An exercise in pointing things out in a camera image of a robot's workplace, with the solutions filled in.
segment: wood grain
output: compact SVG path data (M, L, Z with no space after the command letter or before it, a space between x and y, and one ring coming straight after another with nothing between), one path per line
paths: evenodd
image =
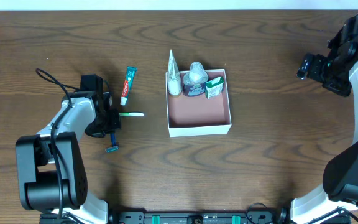
M279 206L321 183L354 130L353 99L295 72L354 11L0 12L0 223L37 223L19 203L14 145L60 108L62 91L36 68L78 86L96 73L122 90L138 68L122 118L120 150L80 141L89 188L115 207L245 210ZM172 49L181 70L225 68L232 114L227 135L169 138L163 74Z

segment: green box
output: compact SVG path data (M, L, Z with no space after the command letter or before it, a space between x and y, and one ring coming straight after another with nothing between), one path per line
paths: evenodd
M208 82L206 82L205 86L205 95L207 99L211 99L214 96L218 96L222 93L223 90L223 77L214 78Z

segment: green toothpaste tube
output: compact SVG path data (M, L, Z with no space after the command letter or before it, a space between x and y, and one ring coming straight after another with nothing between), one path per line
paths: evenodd
M132 82L134 81L136 68L127 67L127 74L125 75L124 89L121 94L121 105L124 106L128 100L129 90L131 90Z

